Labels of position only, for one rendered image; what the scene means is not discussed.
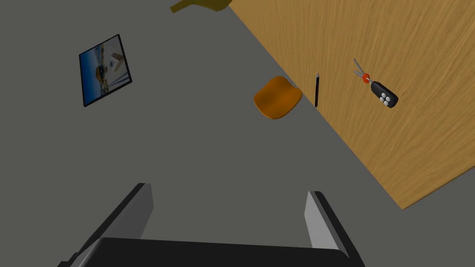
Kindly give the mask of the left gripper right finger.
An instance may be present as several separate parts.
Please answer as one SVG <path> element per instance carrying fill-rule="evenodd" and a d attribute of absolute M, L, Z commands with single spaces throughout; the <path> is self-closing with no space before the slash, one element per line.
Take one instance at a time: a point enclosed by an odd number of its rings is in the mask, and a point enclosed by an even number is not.
<path fill-rule="evenodd" d="M 349 235 L 320 191 L 308 192 L 304 217 L 313 248 L 335 249 L 349 258 L 357 257 Z"/>

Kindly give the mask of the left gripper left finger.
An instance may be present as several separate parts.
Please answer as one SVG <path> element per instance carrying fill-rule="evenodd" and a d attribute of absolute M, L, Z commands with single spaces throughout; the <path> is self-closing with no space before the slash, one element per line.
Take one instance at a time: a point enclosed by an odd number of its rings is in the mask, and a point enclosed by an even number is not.
<path fill-rule="evenodd" d="M 103 237 L 139 239 L 154 208 L 151 184 L 138 183 L 76 253 L 83 253 Z"/>

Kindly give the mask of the wooden table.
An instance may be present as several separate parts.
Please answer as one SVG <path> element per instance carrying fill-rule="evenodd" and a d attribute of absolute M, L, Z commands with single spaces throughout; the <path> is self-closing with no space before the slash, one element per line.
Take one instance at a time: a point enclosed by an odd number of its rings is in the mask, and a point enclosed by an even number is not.
<path fill-rule="evenodd" d="M 402 209 L 475 167 L 475 0 L 233 0 Z M 357 66 L 397 97 L 388 108 Z"/>

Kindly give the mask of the orange chair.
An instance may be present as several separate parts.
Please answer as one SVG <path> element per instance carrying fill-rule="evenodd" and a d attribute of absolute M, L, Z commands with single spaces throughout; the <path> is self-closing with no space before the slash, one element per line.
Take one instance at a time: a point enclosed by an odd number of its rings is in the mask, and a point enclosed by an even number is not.
<path fill-rule="evenodd" d="M 265 117 L 276 120 L 287 115 L 302 96 L 302 91 L 287 78 L 276 76 L 254 95 L 253 102 Z"/>

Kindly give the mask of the black key fob with keys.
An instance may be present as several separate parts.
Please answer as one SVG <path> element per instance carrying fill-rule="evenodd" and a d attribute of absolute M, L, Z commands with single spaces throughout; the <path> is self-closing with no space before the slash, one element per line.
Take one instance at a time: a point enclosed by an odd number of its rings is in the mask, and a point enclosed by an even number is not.
<path fill-rule="evenodd" d="M 395 107 L 398 102 L 398 97 L 380 82 L 372 80 L 369 74 L 365 73 L 361 69 L 358 62 L 355 59 L 353 59 L 353 61 L 358 68 L 357 70 L 354 71 L 355 74 L 358 75 L 363 80 L 364 83 L 367 83 L 370 85 L 372 93 L 376 95 L 379 98 L 379 100 L 388 108 Z"/>

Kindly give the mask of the framed picture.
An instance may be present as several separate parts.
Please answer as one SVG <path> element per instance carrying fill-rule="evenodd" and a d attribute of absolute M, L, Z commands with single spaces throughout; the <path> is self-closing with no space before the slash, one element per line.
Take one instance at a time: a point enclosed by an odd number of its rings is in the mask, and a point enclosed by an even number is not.
<path fill-rule="evenodd" d="M 83 107 L 132 83 L 119 34 L 79 54 Z"/>

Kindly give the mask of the olive yellow chair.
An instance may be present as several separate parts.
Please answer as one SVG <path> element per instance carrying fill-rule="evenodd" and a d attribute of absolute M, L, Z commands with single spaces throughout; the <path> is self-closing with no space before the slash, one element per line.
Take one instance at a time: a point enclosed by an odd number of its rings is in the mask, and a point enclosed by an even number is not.
<path fill-rule="evenodd" d="M 216 12 L 222 11 L 233 0 L 181 0 L 170 7 L 172 13 L 176 13 L 186 7 L 196 5 Z"/>

